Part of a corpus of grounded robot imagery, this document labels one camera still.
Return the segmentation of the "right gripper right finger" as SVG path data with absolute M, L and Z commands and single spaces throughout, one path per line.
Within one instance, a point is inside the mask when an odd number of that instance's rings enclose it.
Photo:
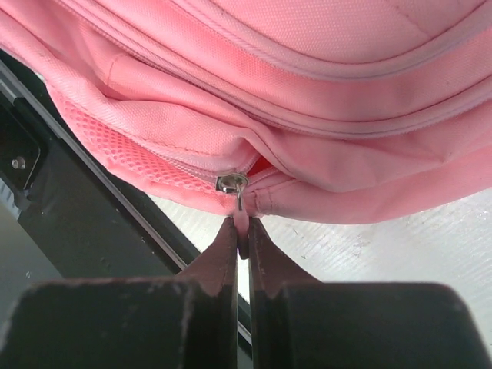
M 248 230 L 256 368 L 489 368 L 459 295 L 442 284 L 325 283 L 257 218 Z

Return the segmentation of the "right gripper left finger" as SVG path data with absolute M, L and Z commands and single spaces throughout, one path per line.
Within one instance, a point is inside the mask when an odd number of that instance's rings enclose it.
M 1 332 L 3 368 L 234 368 L 237 232 L 174 277 L 50 281 L 26 290 Z

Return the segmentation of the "pink student backpack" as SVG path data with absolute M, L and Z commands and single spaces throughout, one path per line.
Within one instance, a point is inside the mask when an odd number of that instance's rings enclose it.
M 369 224 L 491 186 L 489 1 L 3 1 L 1 47 L 191 208 Z

